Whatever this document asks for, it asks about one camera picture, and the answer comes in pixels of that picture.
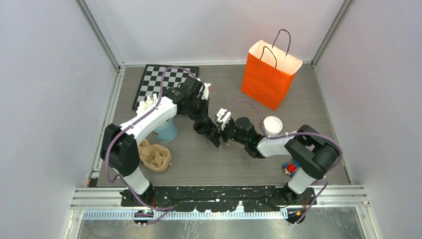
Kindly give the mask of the black paper cup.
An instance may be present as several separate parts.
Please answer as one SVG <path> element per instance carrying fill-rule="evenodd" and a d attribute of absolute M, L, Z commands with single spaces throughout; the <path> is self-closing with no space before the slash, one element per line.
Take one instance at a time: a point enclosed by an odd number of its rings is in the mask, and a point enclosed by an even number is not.
<path fill-rule="evenodd" d="M 211 124 L 209 126 L 206 127 L 199 127 L 198 126 L 198 121 L 194 122 L 193 125 L 193 129 L 196 133 L 205 136 L 209 141 L 211 141 L 211 131 L 215 128 L 217 128 L 217 126 L 213 123 L 213 121 L 211 120 Z"/>

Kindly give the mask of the white cup lid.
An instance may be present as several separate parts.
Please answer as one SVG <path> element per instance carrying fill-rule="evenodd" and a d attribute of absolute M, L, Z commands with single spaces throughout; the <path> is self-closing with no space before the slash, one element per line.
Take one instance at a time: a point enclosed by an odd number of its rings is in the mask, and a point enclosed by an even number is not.
<path fill-rule="evenodd" d="M 282 121 L 276 116 L 265 117 L 263 125 L 267 136 L 277 136 L 283 129 Z"/>

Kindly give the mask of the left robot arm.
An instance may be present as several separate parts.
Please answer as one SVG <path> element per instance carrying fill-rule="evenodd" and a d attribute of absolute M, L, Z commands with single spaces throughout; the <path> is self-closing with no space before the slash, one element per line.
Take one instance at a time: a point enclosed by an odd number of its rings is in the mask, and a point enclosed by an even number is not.
<path fill-rule="evenodd" d="M 188 77 L 176 88 L 161 89 L 157 101 L 133 119 L 121 125 L 111 123 L 105 128 L 100 158 L 107 169 L 120 176 L 139 205 L 149 205 L 154 196 L 152 184 L 139 168 L 139 145 L 160 124 L 180 112 L 196 122 L 210 121 L 209 87 L 209 83 Z"/>

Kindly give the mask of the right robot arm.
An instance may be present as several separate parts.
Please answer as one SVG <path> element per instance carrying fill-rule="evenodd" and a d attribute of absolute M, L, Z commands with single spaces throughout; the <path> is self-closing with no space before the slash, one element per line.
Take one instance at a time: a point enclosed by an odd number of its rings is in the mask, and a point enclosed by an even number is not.
<path fill-rule="evenodd" d="M 309 125 L 299 130 L 278 136 L 265 137 L 259 134 L 247 117 L 237 120 L 216 117 L 217 133 L 224 142 L 229 139 L 244 145 L 253 158 L 290 155 L 299 168 L 282 189 L 283 198 L 297 204 L 304 198 L 304 191 L 321 180 L 342 158 L 341 147 Z"/>

